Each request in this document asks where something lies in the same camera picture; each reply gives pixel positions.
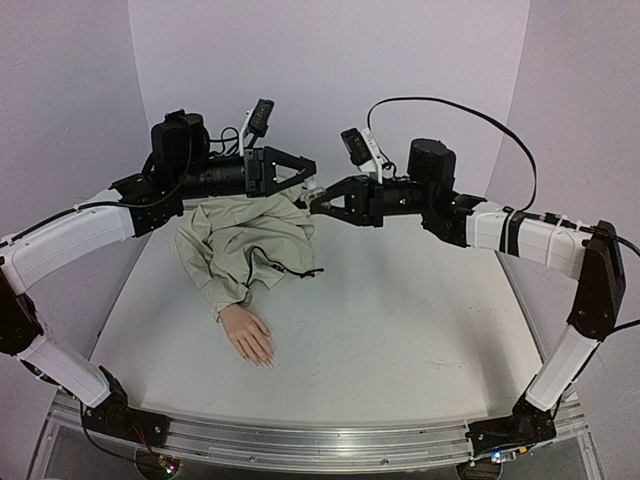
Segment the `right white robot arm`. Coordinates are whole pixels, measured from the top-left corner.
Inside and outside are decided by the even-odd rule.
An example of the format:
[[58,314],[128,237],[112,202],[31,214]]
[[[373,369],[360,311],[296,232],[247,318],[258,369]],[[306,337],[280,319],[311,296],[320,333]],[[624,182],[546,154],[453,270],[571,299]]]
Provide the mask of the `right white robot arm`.
[[532,447],[556,436],[555,409],[593,353],[617,331],[626,289],[620,240],[612,224],[589,227],[551,213],[532,214],[454,190],[455,153],[442,142],[412,141],[405,180],[361,172],[310,203],[355,226],[380,227],[387,216],[420,215],[444,243],[486,249],[559,271],[578,286],[567,325],[510,415],[476,421],[466,436],[475,456]]

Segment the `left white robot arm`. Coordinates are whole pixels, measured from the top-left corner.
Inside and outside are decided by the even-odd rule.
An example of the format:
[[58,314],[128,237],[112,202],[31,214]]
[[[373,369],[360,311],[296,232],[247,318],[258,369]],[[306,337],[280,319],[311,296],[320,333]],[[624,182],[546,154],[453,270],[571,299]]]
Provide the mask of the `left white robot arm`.
[[314,161],[258,147],[271,108],[247,114],[238,145],[213,153],[204,118],[178,110],[151,130],[151,153],[141,172],[94,197],[1,240],[1,351],[96,408],[98,423],[116,437],[131,433],[133,411],[116,380],[77,351],[59,344],[37,318],[29,290],[57,270],[111,244],[140,238],[184,212],[191,199],[269,197],[317,172]]

